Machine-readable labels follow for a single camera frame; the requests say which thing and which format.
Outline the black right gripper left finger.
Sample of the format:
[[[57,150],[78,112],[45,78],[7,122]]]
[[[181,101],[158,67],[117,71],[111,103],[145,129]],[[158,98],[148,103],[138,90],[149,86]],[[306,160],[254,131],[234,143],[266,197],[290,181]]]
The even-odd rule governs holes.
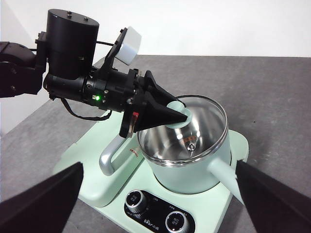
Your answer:
[[[77,162],[0,204],[2,233],[60,233],[76,204],[84,177]]]

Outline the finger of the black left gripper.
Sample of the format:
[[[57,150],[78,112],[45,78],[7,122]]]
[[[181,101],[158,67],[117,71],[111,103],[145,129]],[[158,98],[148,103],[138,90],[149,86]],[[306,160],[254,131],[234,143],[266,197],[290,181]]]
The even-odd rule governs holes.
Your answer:
[[[147,70],[144,75],[144,90],[150,92],[155,101],[161,105],[167,105],[172,101],[177,101],[175,96],[167,92],[155,82],[150,70]]]
[[[190,123],[190,111],[183,102],[177,99],[167,105],[155,101],[151,94],[145,94],[142,110],[134,126],[134,131],[143,131],[149,128],[168,125],[170,128],[182,128]]]

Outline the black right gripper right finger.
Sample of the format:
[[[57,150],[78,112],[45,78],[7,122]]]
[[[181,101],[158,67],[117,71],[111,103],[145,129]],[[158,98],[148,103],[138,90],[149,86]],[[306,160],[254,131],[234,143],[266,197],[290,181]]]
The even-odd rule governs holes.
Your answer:
[[[311,199],[242,160],[236,166],[244,205],[258,233],[309,233]]]

